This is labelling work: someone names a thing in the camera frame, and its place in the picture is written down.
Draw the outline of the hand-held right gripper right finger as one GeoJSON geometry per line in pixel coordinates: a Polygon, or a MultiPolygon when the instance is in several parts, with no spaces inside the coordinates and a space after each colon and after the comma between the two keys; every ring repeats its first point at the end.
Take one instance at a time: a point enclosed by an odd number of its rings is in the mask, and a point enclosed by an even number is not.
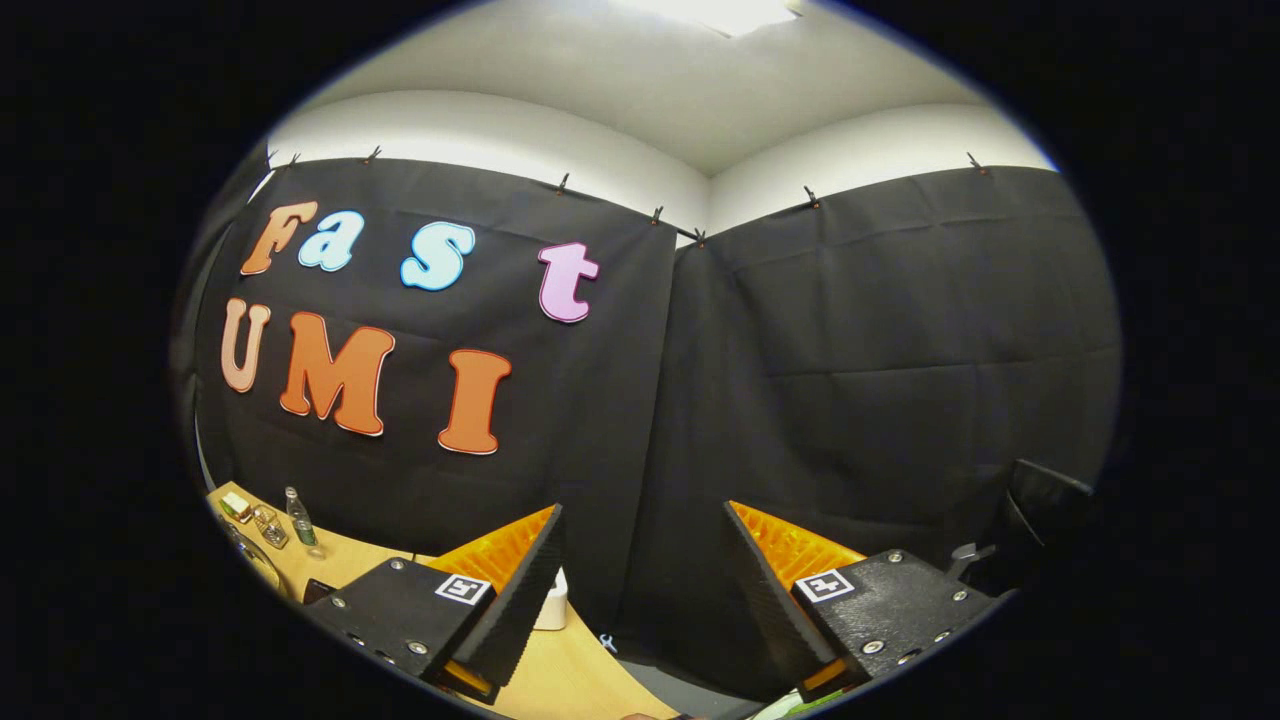
{"type": "Polygon", "coordinates": [[[904,550],[864,555],[736,501],[723,512],[751,618],[805,702],[897,675],[1006,605],[904,550]]]}

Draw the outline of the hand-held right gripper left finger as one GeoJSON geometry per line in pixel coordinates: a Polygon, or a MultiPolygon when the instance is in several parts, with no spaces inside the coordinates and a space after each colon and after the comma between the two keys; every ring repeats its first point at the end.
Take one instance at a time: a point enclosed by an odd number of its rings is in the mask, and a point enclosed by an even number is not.
{"type": "Polygon", "coordinates": [[[554,503],[426,564],[389,559],[303,615],[401,673],[493,705],[562,568],[562,512],[554,503]]]}

